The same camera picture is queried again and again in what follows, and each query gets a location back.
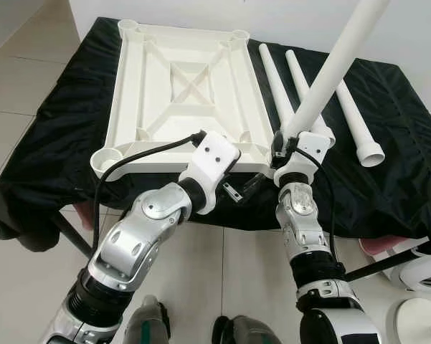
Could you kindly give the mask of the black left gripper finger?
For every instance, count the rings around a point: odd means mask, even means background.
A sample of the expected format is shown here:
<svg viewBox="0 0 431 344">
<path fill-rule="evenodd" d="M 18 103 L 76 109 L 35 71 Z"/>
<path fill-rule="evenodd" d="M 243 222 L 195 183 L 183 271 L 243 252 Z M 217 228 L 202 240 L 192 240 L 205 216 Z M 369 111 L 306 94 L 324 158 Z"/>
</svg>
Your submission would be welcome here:
<svg viewBox="0 0 431 344">
<path fill-rule="evenodd" d="M 240 196 L 242 198 L 253 197 L 263 186 L 270 184 L 270 178 L 263 173 L 256 173 L 248 181 L 245 181 L 244 186 L 240 189 Z"/>
</svg>

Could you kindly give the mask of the white plastic children table top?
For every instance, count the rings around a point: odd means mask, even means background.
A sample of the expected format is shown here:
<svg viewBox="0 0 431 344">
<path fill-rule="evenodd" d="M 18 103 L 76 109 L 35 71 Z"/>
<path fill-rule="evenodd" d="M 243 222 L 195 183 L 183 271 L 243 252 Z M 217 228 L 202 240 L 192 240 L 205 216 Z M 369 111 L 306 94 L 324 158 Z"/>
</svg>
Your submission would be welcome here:
<svg viewBox="0 0 431 344">
<path fill-rule="evenodd" d="M 240 151 L 235 173 L 270 167 L 274 129 L 244 30 L 144 25 L 120 20 L 115 89 L 103 147 L 90 157 L 97 175 L 127 156 L 219 133 Z"/>
</svg>

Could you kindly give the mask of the black cloth table cover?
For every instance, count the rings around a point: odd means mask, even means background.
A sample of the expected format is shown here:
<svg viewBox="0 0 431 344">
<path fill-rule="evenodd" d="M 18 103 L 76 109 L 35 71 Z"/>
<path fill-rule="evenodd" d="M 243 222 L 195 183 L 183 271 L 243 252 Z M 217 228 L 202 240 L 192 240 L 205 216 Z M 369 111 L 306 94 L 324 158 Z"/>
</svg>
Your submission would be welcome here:
<svg viewBox="0 0 431 344">
<path fill-rule="evenodd" d="M 60 242 L 52 216 L 88 204 L 97 177 L 90 155 L 103 147 L 121 38 L 117 19 L 98 17 L 0 173 L 0 239 L 32 252 Z M 431 235 L 431 114 L 395 64 L 357 59 L 344 82 L 385 154 L 374 167 L 357 160 L 336 98 L 323 117 L 336 142 L 314 193 L 321 225 L 353 239 Z"/>
</svg>

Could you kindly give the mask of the black metal table leg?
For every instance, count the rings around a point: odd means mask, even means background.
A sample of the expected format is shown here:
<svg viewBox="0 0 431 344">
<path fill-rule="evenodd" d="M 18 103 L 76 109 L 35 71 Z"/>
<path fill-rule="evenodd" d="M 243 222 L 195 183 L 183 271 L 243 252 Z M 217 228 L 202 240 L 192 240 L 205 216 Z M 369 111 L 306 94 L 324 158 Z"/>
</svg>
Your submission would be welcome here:
<svg viewBox="0 0 431 344">
<path fill-rule="evenodd" d="M 431 242 L 426 242 L 415 248 L 403 250 L 403 252 L 396 253 L 395 255 L 382 259 L 379 262 L 369 263 L 369 265 L 366 265 L 365 267 L 355 269 L 355 271 L 352 272 L 347 272 L 344 275 L 344 279 L 347 282 L 356 281 L 363 277 L 370 276 L 378 272 L 383 272 L 386 271 L 386 269 L 391 269 L 398 265 L 414 261 L 420 257 L 430 255 Z"/>
<path fill-rule="evenodd" d="M 57 211 L 57 213 L 52 215 L 50 220 L 57 226 L 61 235 L 68 239 L 68 242 L 71 242 L 76 249 L 80 250 L 88 259 L 92 256 L 90 244 L 86 242 L 84 236 L 63 216 L 61 211 Z"/>
</svg>

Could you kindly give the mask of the grey left robot leg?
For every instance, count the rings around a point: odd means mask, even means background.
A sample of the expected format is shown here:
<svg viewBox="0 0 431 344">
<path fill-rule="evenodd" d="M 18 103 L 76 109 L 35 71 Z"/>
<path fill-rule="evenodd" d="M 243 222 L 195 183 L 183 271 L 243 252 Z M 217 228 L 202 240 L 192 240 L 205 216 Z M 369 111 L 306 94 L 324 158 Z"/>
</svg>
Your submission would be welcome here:
<svg viewBox="0 0 431 344">
<path fill-rule="evenodd" d="M 155 295 L 146 295 L 133 312 L 123 344 L 170 344 L 171 325 L 166 306 Z"/>
</svg>

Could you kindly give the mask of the white dome-shaped appliance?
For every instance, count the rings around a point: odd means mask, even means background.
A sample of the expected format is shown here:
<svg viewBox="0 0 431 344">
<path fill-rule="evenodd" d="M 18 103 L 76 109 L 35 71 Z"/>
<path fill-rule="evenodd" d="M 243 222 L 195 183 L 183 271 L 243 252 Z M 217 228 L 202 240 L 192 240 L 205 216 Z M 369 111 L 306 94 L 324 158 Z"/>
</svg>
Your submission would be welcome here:
<svg viewBox="0 0 431 344">
<path fill-rule="evenodd" d="M 431 254 L 398 264 L 383 274 L 396 287 L 431 294 Z"/>
</svg>

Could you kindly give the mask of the pink table frame corner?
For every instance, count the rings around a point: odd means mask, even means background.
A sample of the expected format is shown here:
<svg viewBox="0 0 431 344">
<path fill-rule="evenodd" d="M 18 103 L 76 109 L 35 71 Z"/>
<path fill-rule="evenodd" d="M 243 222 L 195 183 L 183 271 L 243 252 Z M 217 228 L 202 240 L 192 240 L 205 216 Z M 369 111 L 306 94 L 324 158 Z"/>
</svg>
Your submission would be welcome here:
<svg viewBox="0 0 431 344">
<path fill-rule="evenodd" d="M 82 229 L 87 231 L 94 231 L 97 225 L 97 211 L 90 202 L 82 202 L 79 204 L 74 204 L 75 212 L 80 217 Z"/>
</svg>

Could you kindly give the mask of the white pedestal fan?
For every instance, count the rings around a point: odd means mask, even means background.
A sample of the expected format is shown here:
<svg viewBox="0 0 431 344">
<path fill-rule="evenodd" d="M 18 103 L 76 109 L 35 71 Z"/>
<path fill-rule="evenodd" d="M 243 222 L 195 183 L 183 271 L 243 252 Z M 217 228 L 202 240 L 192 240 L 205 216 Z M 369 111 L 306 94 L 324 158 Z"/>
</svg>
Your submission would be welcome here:
<svg viewBox="0 0 431 344">
<path fill-rule="evenodd" d="M 390 344 L 431 344 L 431 300 L 409 298 L 393 307 L 387 337 Z"/>
</svg>

